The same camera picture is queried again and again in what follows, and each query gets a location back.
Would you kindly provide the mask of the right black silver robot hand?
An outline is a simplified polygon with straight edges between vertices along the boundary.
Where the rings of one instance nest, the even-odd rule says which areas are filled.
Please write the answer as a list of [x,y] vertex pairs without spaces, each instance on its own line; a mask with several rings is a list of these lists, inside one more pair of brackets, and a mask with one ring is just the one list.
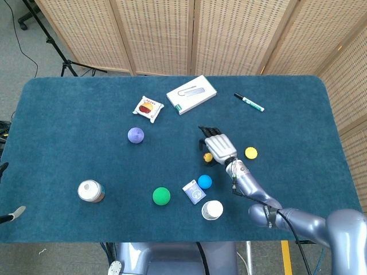
[[204,134],[204,138],[198,141],[199,150],[206,147],[212,154],[216,163],[225,167],[237,158],[237,150],[229,140],[227,135],[223,134],[216,127],[198,126]]

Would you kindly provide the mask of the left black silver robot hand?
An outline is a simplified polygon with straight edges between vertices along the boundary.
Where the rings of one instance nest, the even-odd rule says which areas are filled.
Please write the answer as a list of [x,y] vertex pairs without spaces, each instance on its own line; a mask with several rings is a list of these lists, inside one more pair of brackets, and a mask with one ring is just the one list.
[[[8,162],[1,165],[1,176],[3,175],[3,172],[7,169],[8,165],[9,165]],[[25,210],[26,210],[26,206],[20,206],[13,213],[8,213],[6,215],[2,215],[0,217],[0,224],[6,223],[6,222],[11,222],[11,221],[17,219],[19,216],[21,216],[23,214],[23,212]]]

